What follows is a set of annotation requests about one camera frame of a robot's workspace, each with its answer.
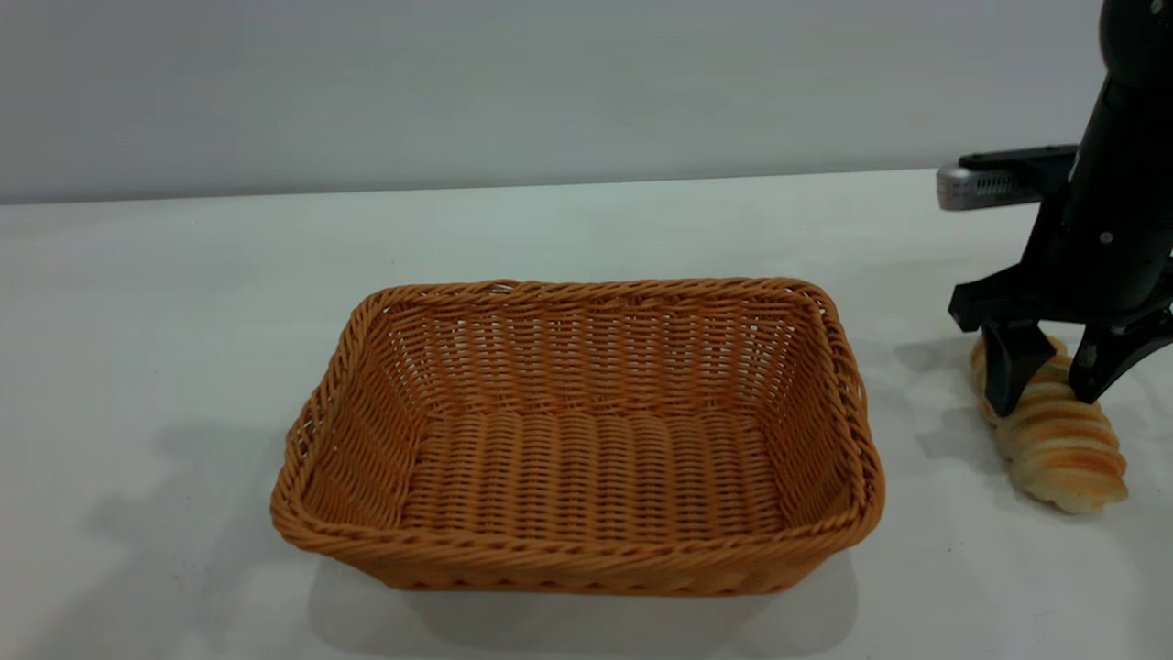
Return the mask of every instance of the rectangular wicker basket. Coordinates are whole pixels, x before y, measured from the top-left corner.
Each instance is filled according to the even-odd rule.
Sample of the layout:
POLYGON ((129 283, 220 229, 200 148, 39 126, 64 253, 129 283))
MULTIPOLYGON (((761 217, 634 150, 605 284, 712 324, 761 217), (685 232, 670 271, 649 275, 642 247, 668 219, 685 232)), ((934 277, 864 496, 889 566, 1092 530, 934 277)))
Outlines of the rectangular wicker basket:
POLYGON ((271 510, 396 588, 733 596, 859 543, 883 494, 820 288, 484 281, 354 309, 271 510))

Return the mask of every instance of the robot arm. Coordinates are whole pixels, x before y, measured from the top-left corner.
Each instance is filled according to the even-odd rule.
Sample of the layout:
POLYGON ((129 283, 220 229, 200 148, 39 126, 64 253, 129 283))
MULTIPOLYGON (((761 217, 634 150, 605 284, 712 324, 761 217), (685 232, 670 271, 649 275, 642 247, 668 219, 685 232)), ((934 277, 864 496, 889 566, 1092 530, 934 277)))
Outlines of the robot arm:
POLYGON ((999 415, 1053 354, 1039 320, 1086 326, 1070 386, 1091 403, 1173 345, 1173 0, 1107 0, 1108 74, 1083 142, 975 154, 937 177, 948 210, 1042 200, 1018 264, 958 285, 949 311, 986 343, 999 415))

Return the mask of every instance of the white table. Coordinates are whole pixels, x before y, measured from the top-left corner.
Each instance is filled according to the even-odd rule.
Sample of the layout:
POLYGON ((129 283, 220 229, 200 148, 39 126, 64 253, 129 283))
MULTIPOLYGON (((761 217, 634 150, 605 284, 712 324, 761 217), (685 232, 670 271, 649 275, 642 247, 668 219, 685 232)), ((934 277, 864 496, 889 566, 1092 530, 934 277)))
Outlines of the white table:
POLYGON ((1167 659, 1173 352, 1103 400, 1132 498, 1100 516, 1017 496, 975 413, 945 305, 1032 218, 940 212, 931 171, 0 207, 0 656, 1167 659), (364 294, 734 274, 836 299, 888 475, 794 590, 405 594, 272 531, 364 294))

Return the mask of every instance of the gray wall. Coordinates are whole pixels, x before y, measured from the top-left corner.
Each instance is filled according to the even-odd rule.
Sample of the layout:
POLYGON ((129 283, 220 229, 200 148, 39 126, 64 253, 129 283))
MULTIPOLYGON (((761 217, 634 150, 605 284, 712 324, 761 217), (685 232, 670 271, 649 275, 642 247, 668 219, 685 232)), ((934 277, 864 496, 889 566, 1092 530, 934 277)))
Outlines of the gray wall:
POLYGON ((935 165, 1077 141, 1100 0, 0 0, 0 200, 935 165))

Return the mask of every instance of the bread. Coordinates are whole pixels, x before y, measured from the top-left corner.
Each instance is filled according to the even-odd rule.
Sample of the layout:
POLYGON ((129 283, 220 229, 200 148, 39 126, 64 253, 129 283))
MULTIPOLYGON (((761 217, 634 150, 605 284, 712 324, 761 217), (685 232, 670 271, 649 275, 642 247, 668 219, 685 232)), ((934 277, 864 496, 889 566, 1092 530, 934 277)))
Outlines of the bread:
POLYGON ((1043 366, 1023 392, 1018 407, 999 417, 985 400, 985 346, 977 341, 970 354, 974 386, 982 413, 995 426, 998 451, 1010 461, 1015 487, 1069 513, 1091 513, 1128 497, 1124 484, 1127 464, 1120 441, 1098 403, 1076 400, 1067 387, 1071 358, 1050 338, 1057 355, 1043 366))

